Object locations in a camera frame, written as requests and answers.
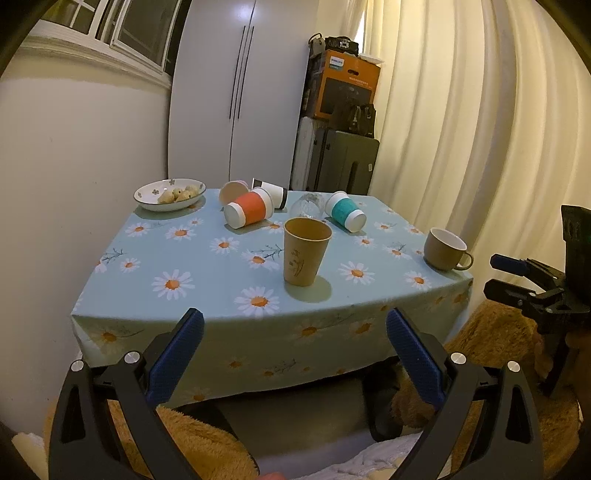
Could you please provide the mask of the dark grey suitcase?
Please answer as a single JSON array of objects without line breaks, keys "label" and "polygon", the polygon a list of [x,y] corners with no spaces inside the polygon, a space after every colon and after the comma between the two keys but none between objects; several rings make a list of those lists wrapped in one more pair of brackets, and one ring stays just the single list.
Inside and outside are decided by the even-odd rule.
[{"label": "dark grey suitcase", "polygon": [[300,119],[290,189],[367,195],[375,171],[377,139],[329,129],[328,123]]}]

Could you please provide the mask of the clear glass cup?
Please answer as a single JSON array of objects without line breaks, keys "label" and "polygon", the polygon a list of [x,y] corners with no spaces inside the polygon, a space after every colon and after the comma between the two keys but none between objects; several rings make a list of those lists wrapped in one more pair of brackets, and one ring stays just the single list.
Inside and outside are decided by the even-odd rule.
[{"label": "clear glass cup", "polygon": [[300,199],[290,206],[290,218],[311,218],[322,220],[325,215],[327,195],[318,192],[305,192]]}]

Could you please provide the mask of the white flowered snack plate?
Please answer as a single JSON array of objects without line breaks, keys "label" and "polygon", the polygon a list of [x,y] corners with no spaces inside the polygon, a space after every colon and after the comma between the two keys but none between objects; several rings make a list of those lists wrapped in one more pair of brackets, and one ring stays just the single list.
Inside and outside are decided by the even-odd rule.
[{"label": "white flowered snack plate", "polygon": [[200,180],[165,179],[138,188],[133,199],[151,212],[174,212],[192,207],[204,195],[206,185]]}]

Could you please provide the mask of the black bag on box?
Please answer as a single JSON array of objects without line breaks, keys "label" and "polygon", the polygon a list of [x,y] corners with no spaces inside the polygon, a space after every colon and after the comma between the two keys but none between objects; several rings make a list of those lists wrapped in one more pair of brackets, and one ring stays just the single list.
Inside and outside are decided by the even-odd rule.
[{"label": "black bag on box", "polygon": [[360,53],[359,43],[347,36],[324,37],[321,33],[315,33],[308,40],[308,56],[310,58],[323,54],[326,49],[355,56]]}]

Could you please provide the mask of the daisy print blue tablecloth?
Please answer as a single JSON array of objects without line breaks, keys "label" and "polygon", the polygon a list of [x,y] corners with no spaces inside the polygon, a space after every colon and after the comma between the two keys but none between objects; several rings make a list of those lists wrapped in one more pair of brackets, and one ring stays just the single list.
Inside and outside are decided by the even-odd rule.
[{"label": "daisy print blue tablecloth", "polygon": [[135,210],[84,286],[73,330],[92,366],[141,351],[191,308],[204,340],[171,406],[341,375],[391,357],[387,313],[404,310],[445,340],[466,317],[472,277],[423,258],[422,232],[373,197],[358,197],[363,230],[332,227],[315,282],[283,279],[287,211],[240,230],[226,226],[216,191],[177,212]]}]

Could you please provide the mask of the orange black cardboard box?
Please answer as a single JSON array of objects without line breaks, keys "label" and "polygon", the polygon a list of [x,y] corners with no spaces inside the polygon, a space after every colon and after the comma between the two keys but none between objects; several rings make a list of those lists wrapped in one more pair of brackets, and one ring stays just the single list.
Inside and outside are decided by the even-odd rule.
[{"label": "orange black cardboard box", "polygon": [[359,56],[325,50],[308,59],[301,114],[329,120],[335,106],[352,99],[373,104],[381,68]]}]

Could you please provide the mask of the window with white frame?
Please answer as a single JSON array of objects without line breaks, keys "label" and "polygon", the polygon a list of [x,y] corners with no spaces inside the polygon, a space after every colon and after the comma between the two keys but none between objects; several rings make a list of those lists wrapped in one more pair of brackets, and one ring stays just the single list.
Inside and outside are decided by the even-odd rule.
[{"label": "window with white frame", "polygon": [[22,43],[169,89],[190,2],[62,0]]}]

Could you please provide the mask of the brown kraft paper cup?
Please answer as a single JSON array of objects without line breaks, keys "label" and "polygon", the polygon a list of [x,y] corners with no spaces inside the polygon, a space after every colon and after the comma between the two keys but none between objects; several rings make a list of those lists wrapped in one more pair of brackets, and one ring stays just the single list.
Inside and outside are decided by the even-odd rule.
[{"label": "brown kraft paper cup", "polygon": [[332,229],[318,219],[306,217],[288,219],[283,229],[283,278],[294,286],[311,286],[332,238]]}]

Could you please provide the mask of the orange sleeve paper cup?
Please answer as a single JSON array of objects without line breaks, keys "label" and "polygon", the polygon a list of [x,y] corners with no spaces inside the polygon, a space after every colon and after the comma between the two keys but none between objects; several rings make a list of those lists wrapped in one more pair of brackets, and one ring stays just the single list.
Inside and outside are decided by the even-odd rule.
[{"label": "orange sleeve paper cup", "polygon": [[269,219],[273,212],[270,194],[260,187],[240,195],[223,208],[226,224],[235,230]]}]

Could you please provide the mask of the white quilted cushion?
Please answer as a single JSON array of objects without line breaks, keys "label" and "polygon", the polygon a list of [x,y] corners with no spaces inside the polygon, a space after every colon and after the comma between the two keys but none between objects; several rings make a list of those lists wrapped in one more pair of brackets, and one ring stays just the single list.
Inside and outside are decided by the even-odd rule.
[{"label": "white quilted cushion", "polygon": [[[301,479],[386,479],[401,466],[422,433],[405,435],[394,440],[374,443],[341,464],[334,464]],[[9,444],[39,479],[48,478],[44,441],[33,433],[18,433]]]}]

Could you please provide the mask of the white double door cabinet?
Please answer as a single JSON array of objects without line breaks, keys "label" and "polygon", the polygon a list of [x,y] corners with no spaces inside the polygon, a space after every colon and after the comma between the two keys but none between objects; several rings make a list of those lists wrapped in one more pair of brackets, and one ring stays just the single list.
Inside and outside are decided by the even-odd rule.
[{"label": "white double door cabinet", "polygon": [[315,1],[194,1],[172,77],[168,173],[290,183]]}]

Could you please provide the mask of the black banded paper cup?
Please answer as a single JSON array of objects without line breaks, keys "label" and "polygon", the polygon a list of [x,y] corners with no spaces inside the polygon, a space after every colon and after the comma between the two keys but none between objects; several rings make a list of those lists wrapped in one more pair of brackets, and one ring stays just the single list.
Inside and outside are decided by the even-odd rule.
[{"label": "black banded paper cup", "polygon": [[269,183],[260,179],[252,179],[252,188],[262,188],[270,195],[273,208],[276,210],[283,210],[287,204],[288,190],[283,186]]}]

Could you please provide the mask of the cream curtain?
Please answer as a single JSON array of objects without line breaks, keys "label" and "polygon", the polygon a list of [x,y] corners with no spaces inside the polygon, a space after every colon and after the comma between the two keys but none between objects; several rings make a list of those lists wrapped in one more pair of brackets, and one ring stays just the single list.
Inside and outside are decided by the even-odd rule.
[{"label": "cream curtain", "polygon": [[322,1],[315,31],[382,64],[370,193],[469,246],[564,264],[560,208],[590,203],[590,73],[536,1]]}]

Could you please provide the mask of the beige ceramic mug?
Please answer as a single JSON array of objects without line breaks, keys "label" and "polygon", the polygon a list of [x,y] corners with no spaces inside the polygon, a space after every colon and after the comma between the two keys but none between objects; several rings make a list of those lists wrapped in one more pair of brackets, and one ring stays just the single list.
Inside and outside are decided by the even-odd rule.
[{"label": "beige ceramic mug", "polygon": [[474,263],[464,240],[442,228],[430,230],[424,245],[424,259],[433,268],[445,272],[466,271]]}]

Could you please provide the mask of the teal sleeve paper cup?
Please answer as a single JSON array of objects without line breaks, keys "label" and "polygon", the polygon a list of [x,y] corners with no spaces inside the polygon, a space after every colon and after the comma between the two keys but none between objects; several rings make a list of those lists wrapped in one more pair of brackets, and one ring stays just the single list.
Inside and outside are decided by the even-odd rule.
[{"label": "teal sleeve paper cup", "polygon": [[351,233],[360,232],[367,222],[367,215],[344,191],[332,193],[325,202],[325,213]]}]

